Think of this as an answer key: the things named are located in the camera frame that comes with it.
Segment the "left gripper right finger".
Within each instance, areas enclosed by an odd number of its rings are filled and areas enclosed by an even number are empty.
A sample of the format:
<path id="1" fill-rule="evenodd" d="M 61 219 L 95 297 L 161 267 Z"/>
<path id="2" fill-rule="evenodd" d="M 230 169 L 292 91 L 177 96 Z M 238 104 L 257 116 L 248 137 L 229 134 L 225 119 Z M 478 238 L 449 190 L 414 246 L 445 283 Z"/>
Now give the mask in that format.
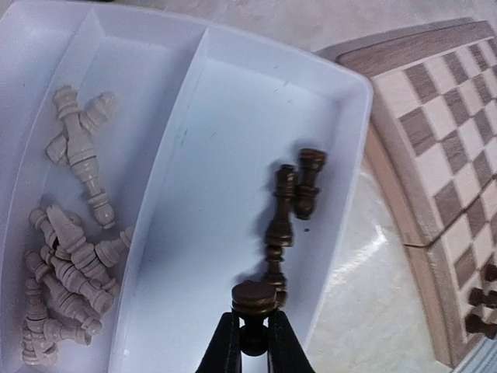
<path id="1" fill-rule="evenodd" d="M 273 311 L 268 327 L 268 372 L 313 372 L 285 312 Z"/>

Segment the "dark piece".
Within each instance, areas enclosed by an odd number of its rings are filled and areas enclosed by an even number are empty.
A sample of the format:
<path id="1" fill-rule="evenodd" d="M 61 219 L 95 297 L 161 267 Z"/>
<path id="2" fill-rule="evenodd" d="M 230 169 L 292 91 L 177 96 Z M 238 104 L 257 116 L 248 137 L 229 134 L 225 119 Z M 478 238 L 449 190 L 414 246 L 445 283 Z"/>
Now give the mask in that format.
<path id="1" fill-rule="evenodd" d="M 276 307 L 276 289 L 271 284 L 243 281 L 231 290 L 232 310 L 244 321 L 240 329 L 242 352 L 258 357 L 267 352 L 268 328 L 264 320 Z"/>

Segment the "dark pawn file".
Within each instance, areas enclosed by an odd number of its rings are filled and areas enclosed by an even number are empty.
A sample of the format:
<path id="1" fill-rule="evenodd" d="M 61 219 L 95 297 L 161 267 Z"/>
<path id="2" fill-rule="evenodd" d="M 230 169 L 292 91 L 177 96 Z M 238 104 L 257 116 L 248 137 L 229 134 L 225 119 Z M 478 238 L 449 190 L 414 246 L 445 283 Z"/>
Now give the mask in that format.
<path id="1" fill-rule="evenodd" d="M 497 266 L 492 263 L 485 264 L 481 269 L 482 282 L 494 282 L 497 280 Z"/>
<path id="2" fill-rule="evenodd" d="M 497 309 L 497 291 L 485 293 L 480 288 L 473 288 L 468 296 L 468 303 L 473 306 L 483 306 L 489 309 Z"/>

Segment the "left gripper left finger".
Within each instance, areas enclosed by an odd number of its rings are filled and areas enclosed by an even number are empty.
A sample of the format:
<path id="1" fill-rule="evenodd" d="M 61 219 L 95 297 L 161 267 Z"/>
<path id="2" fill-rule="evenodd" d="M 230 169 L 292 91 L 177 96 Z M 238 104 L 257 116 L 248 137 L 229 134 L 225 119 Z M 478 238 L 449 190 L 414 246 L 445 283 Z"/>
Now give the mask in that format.
<path id="1" fill-rule="evenodd" d="M 217 324 L 196 373 L 240 373 L 241 371 L 239 317 L 233 312 L 225 312 Z"/>

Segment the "dark rook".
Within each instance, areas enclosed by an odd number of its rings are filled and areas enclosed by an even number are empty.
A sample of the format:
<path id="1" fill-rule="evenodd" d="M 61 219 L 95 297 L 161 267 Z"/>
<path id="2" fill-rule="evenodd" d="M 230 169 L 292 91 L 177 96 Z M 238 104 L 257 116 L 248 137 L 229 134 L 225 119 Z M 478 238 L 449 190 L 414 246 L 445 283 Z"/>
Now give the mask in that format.
<path id="1" fill-rule="evenodd" d="M 464 319 L 464 325 L 467 333 L 480 333 L 490 340 L 494 340 L 496 338 L 497 325 L 495 323 L 484 322 L 479 315 L 467 315 Z"/>

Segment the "wooden chess board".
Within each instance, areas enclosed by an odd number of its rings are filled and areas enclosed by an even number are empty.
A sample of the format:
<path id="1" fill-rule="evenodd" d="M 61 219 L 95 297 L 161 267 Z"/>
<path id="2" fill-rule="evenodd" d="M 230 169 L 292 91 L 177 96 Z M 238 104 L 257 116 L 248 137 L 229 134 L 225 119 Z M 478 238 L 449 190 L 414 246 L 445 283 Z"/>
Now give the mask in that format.
<path id="1" fill-rule="evenodd" d="M 338 57 L 374 99 L 365 154 L 398 227 L 436 359 L 456 367 L 483 339 L 466 332 L 481 269 L 496 265 L 496 34 L 486 21 L 382 41 Z"/>

